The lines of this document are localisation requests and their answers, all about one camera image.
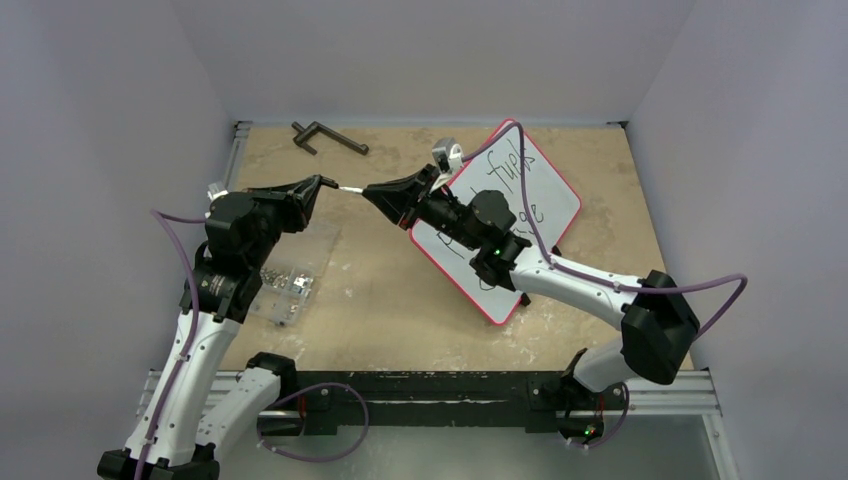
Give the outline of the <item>black marker cap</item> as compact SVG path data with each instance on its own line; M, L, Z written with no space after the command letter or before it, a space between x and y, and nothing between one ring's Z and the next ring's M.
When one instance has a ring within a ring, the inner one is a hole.
M324 176L321 177L321 184L328 187L328 188L332 188L332 189L339 189L340 188L339 184L335 180L332 180L332 179L330 179L328 177L324 177Z

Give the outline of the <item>pink framed whiteboard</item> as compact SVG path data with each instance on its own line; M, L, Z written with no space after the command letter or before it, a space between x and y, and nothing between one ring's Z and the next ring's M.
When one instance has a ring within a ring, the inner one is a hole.
M501 192L516 215L512 231L532 242L539 234L547 249L563 238L579 214L582 201L565 176L528 134L506 119L447 186L466 204L483 190ZM521 293L493 287L479 279L470 261L475 252L435 228L417 223L409 231L412 243L494 325L503 325L520 304Z

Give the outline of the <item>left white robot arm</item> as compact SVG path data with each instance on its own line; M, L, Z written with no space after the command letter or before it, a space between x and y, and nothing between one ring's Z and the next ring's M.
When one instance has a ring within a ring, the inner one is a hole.
M338 184L322 175L241 191L211 194L196 218L205 240L188 255L171 225L152 214L170 237L186 271L176 332L150 403L125 445L102 454L102 479L216 479L223 458L260 409L284 409L297 399L293 360L260 353L244 373L247 383L208 409L224 354L262 286L261 269L283 234L309 225L319 191Z

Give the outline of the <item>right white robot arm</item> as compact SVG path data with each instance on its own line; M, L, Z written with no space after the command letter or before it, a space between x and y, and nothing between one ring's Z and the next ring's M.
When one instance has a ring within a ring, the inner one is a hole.
M363 197L391 223L424 223L472 251L469 266L488 287L541 295L589 313L619 331L618 339L578 352L561 381L564 399L584 407L608 387L639 377L672 384L700 330L673 279L653 270L620 275L570 262L514 232L503 193L482 190L463 202L438 184L438 169L366 186Z

